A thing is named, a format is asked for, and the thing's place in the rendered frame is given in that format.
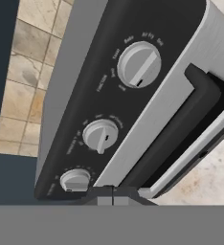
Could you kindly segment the silver temperature knob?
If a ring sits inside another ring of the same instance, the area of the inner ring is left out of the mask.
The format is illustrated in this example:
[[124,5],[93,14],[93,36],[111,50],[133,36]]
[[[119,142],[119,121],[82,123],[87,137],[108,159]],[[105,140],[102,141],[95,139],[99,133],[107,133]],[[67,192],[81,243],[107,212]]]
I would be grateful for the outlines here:
[[90,122],[82,132],[84,143],[99,154],[112,146],[118,139],[119,129],[110,120],[101,119]]

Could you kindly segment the silver toaster oven door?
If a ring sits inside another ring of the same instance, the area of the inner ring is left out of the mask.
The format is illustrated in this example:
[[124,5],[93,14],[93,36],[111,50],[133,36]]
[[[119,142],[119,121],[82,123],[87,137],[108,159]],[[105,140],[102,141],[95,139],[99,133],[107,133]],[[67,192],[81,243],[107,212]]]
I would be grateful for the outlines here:
[[223,129],[224,110],[150,188],[139,189],[139,194],[147,199],[154,198]]

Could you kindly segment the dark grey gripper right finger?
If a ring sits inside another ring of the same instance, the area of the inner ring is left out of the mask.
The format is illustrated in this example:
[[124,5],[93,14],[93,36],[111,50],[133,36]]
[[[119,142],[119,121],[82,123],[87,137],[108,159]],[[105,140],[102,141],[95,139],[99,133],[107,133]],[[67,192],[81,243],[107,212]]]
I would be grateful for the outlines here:
[[114,206],[155,206],[155,203],[142,197],[135,188],[113,188]]

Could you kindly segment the silver and black toaster oven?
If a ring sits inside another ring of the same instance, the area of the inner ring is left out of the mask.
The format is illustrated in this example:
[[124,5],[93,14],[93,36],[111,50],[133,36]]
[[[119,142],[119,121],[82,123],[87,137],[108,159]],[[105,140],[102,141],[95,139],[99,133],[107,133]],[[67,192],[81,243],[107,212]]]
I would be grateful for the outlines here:
[[[138,41],[158,49],[162,67],[147,87],[130,88],[119,79],[117,64]],[[121,187],[193,91],[184,75],[191,63],[216,83],[221,98],[182,143],[176,160],[224,110],[224,13],[213,0],[78,0],[43,103],[35,197],[79,200],[90,188]],[[82,139],[84,128],[101,119],[119,129],[103,154]],[[224,129],[154,198],[172,189],[223,139]],[[60,185],[61,175],[75,168],[89,172],[87,191]]]

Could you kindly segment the silver timer knob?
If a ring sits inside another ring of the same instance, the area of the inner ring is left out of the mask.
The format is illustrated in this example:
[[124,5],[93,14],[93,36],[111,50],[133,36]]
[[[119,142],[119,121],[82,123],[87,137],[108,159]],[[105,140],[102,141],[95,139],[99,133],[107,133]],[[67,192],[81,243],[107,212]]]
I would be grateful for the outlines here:
[[59,183],[65,191],[87,191],[90,178],[87,170],[75,168],[63,173]]

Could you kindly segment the large silver function knob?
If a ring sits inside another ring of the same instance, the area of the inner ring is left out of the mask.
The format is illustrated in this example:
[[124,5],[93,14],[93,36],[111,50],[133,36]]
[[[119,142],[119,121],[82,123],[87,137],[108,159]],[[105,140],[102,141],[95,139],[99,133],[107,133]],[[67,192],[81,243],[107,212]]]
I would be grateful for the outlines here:
[[129,45],[120,55],[117,73],[121,82],[130,88],[144,88],[160,74],[162,59],[158,49],[149,42]]

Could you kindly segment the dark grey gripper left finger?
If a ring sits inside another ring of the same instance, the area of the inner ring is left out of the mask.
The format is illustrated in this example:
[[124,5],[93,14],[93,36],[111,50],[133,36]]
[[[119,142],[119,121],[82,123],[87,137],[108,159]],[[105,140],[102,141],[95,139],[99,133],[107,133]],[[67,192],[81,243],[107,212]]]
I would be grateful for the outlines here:
[[79,206],[111,206],[113,204],[112,190],[104,187],[90,188],[86,195],[76,201],[75,204]]

